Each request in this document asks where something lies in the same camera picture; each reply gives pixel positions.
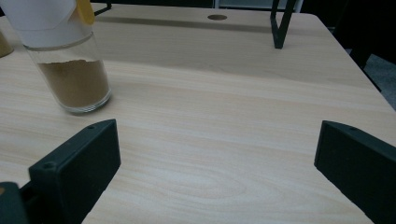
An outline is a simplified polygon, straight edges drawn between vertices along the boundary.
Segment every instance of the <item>glass bottom of jar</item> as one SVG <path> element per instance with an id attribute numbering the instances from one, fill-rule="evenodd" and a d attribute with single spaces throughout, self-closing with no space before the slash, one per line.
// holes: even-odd
<path id="1" fill-rule="evenodd" d="M 80 113 L 87 113 L 87 112 L 91 112 L 95 109 L 100 108 L 101 106 L 105 105 L 107 103 L 107 101 L 110 99 L 111 96 L 111 89 L 108 90 L 106 96 L 100 100 L 99 102 L 97 102 L 96 104 L 93 105 L 87 105 L 87 106 L 82 106 L 82 107 L 69 107 L 66 105 L 61 105 L 61 107 L 71 113 L 76 113 L 76 114 L 80 114 Z"/>

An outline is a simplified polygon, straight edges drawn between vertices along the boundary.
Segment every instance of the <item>glass jar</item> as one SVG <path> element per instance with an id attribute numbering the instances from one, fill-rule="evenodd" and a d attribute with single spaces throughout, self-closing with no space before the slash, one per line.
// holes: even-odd
<path id="1" fill-rule="evenodd" d="M 0 31 L 0 58 L 10 54 L 14 49 L 8 44 L 6 38 Z"/>
<path id="2" fill-rule="evenodd" d="M 69 45 L 55 48 L 29 48 L 53 96 L 72 113 L 92 111 L 110 98 L 106 70 L 91 33 Z"/>

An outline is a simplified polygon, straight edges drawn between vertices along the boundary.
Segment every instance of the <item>wooden table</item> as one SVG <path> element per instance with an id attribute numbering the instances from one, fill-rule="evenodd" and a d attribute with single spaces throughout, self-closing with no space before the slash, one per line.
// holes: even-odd
<path id="1" fill-rule="evenodd" d="M 113 96 L 80 116 L 1 18 L 15 51 L 0 59 L 0 181 L 21 187 L 34 162 L 116 119 L 122 165 L 84 223 L 371 223 L 315 168 L 320 124 L 396 145 L 395 111 L 318 18 L 294 14 L 283 49 L 269 18 L 113 6 L 94 25 Z"/>

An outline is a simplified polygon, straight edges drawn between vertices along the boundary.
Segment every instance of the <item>gray carpet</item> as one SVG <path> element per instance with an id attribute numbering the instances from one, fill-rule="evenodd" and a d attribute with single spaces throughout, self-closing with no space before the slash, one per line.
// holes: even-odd
<path id="1" fill-rule="evenodd" d="M 396 110 L 396 64 L 372 54 L 364 71 L 381 89 L 382 95 Z"/>

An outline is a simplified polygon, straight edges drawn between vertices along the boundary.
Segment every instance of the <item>brown powder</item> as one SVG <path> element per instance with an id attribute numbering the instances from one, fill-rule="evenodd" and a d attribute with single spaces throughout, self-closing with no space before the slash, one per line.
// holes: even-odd
<path id="1" fill-rule="evenodd" d="M 6 38 L 0 32 L 0 58 L 12 52 L 12 47 L 8 44 Z"/>
<path id="2" fill-rule="evenodd" d="M 49 87 L 64 106 L 94 105 L 107 95 L 106 72 L 101 61 L 39 63 L 38 67 L 46 77 Z"/>

